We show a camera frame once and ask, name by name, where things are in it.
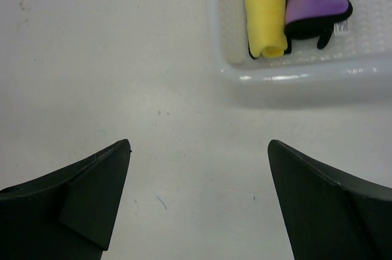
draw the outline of barcode label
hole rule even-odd
[[[334,33],[335,36],[343,36],[350,33],[349,21],[346,20],[346,21],[336,23],[334,26]]]

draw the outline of purple object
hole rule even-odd
[[[294,39],[320,36],[318,48],[324,48],[333,25],[352,14],[349,0],[287,0],[285,33]]]

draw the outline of white table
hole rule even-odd
[[[392,186],[390,101],[268,105],[208,38],[205,0],[0,0],[0,188],[128,138],[103,259],[285,260],[271,139]]]

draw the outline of plastic tray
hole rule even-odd
[[[248,55],[244,0],[207,2],[215,62],[231,80],[293,83],[392,73],[392,0],[351,0],[348,34],[333,36],[324,50],[317,50],[317,39],[294,40],[293,53],[274,60]]]

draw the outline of yellow object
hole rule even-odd
[[[249,50],[254,58],[283,56],[287,49],[284,34],[285,0],[245,0]]]

